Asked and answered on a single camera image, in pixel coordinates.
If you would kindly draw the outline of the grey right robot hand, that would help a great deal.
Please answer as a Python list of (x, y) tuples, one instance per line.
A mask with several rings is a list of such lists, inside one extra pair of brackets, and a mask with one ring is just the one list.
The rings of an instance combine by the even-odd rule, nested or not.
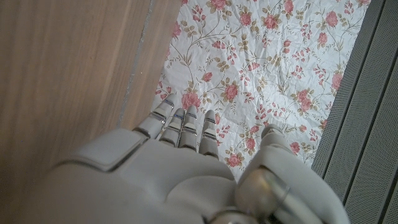
[(64, 157), (33, 188), (14, 223), (348, 223), (339, 198), (299, 162), (282, 131), (235, 179), (218, 157), (215, 113), (169, 95), (136, 128), (116, 129)]

